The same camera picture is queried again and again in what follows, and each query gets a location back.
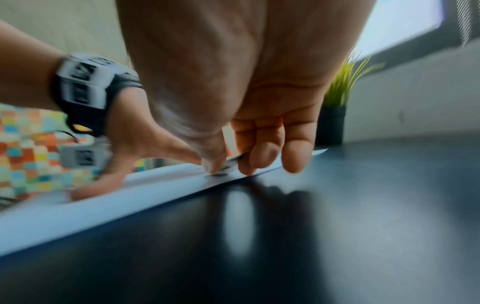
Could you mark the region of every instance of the forearm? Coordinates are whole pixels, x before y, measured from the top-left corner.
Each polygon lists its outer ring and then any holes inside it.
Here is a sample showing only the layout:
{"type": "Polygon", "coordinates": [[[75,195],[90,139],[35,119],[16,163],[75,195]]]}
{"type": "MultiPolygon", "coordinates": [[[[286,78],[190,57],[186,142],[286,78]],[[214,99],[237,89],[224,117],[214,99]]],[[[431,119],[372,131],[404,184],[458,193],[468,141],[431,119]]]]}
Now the forearm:
{"type": "Polygon", "coordinates": [[[58,111],[50,81],[64,56],[0,21],[0,103],[58,111]]]}

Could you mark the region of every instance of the plant pot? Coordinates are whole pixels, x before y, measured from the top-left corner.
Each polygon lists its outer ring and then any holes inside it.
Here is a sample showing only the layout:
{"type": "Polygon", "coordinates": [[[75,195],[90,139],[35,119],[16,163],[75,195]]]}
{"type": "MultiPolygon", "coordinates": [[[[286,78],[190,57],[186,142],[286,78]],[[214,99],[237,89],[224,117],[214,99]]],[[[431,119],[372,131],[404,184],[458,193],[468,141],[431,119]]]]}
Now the plant pot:
{"type": "Polygon", "coordinates": [[[322,108],[316,125],[315,146],[341,145],[347,107],[322,108]]]}

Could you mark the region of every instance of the glossy table surface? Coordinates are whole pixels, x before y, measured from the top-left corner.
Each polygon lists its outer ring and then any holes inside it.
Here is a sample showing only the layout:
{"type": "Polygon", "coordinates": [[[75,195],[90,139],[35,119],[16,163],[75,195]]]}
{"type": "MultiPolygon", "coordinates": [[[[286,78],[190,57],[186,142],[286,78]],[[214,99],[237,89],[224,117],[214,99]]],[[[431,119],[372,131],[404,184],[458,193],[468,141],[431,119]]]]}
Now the glossy table surface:
{"type": "Polygon", "coordinates": [[[479,193],[480,136],[331,148],[3,257],[0,303],[480,303],[479,193]]]}

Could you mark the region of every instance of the person's left hand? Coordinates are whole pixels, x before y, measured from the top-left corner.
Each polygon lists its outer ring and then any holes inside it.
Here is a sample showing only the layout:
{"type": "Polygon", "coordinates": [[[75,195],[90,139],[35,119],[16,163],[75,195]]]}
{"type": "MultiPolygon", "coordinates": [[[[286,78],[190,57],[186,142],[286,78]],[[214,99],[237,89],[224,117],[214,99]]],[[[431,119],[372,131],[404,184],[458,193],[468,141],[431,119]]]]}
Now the person's left hand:
{"type": "Polygon", "coordinates": [[[117,190],[135,162],[142,158],[170,158],[201,164],[201,159],[185,142],[154,121],[147,95],[140,88],[126,88],[119,93],[108,114],[105,134],[113,156],[97,181],[71,192],[72,200],[117,190]]]}

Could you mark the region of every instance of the wristband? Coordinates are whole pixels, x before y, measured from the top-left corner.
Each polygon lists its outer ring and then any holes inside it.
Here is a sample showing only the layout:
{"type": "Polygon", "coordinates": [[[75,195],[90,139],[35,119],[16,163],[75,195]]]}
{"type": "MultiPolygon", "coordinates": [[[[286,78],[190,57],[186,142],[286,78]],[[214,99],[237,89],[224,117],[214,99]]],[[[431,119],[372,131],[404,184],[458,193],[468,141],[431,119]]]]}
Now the wristband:
{"type": "Polygon", "coordinates": [[[75,133],[99,137],[117,95],[128,87],[141,88],[138,75],[115,61],[91,54],[72,54],[51,83],[53,101],[67,114],[66,125],[75,133]],[[77,130],[81,125],[91,131],[77,130]]]}

